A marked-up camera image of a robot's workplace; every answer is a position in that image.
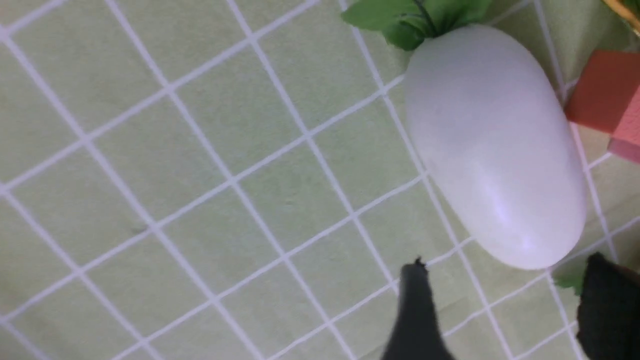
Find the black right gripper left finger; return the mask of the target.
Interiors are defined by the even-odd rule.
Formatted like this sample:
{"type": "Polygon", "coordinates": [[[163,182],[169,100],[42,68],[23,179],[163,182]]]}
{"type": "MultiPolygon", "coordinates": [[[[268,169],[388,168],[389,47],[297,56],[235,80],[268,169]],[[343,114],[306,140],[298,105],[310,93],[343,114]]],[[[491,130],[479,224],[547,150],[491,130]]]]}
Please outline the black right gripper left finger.
{"type": "Polygon", "coordinates": [[[418,257],[400,270],[398,306],[382,360],[452,360],[439,327],[429,271],[418,257]]]}

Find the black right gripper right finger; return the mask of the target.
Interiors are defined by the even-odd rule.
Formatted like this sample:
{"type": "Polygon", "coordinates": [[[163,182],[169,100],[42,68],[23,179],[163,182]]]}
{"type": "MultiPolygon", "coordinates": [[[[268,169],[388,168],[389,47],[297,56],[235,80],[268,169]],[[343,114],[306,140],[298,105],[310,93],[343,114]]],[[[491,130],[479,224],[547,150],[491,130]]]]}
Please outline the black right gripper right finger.
{"type": "Polygon", "coordinates": [[[576,339],[590,360],[640,358],[639,273],[608,260],[587,258],[577,308],[576,339]]]}

